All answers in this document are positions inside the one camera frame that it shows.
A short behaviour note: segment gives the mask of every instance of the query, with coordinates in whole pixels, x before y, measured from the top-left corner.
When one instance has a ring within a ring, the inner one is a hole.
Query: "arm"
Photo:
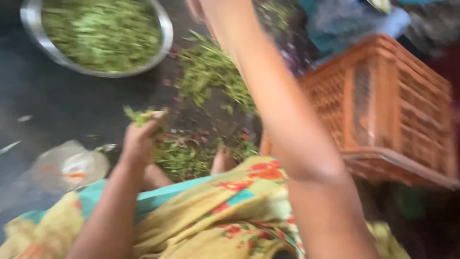
[[[307,256],[379,258],[351,176],[329,134],[262,32],[248,0],[201,0],[212,34],[235,61],[281,164]]]
[[[134,124],[127,128],[120,161],[67,259],[131,257],[136,197],[152,157],[150,136],[163,119],[151,120],[141,128]]]

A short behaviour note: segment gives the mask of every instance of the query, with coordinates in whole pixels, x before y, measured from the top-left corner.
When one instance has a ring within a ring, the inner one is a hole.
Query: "hand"
[[[162,126],[166,117],[167,112],[152,112],[152,119],[142,127],[131,123],[126,129],[120,163],[143,168],[151,164],[154,145],[152,136]]]

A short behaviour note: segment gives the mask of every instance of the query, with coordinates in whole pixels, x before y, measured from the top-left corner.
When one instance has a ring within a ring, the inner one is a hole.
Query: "raised arm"
[[[308,258],[379,258],[344,162],[250,0],[193,0],[236,63],[289,175],[289,199]]]

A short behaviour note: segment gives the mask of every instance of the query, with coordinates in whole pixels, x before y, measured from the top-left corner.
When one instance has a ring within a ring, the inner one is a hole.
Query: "yellow floral fabric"
[[[285,250],[302,258],[304,250],[288,202],[286,179],[277,160],[252,157],[227,173],[190,187],[135,225],[132,257],[271,259]],[[8,223],[8,239],[0,247],[0,258],[65,258],[84,221],[78,194],[68,193],[38,223],[24,217]],[[389,231],[387,237],[394,239]],[[379,251],[389,255],[385,258],[408,258],[394,241],[384,241],[387,249],[382,246]],[[390,245],[398,248],[398,255]]]

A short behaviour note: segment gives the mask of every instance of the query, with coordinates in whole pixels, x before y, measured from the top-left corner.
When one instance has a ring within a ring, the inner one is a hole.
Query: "chopped greens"
[[[147,6],[135,0],[45,2],[42,22],[53,44],[69,59],[103,72],[146,65],[161,44],[161,31]]]
[[[125,114],[142,126],[150,118],[152,111],[135,112],[129,106],[124,107]],[[224,144],[223,137],[216,138],[213,144],[208,143],[209,132],[175,130],[175,133],[155,134],[156,144],[153,147],[153,160],[173,181],[181,182],[207,176],[211,171],[217,147]],[[242,162],[250,156],[258,154],[258,148],[241,136],[228,139],[233,157]]]
[[[254,100],[230,57],[213,40],[190,32],[194,37],[186,39],[197,44],[179,53],[179,64],[184,70],[184,76],[176,83],[179,96],[190,98],[203,108],[204,102],[211,97],[209,87],[224,86],[224,93],[240,104],[244,112],[257,113]],[[223,105],[222,108],[233,113],[231,106]]]

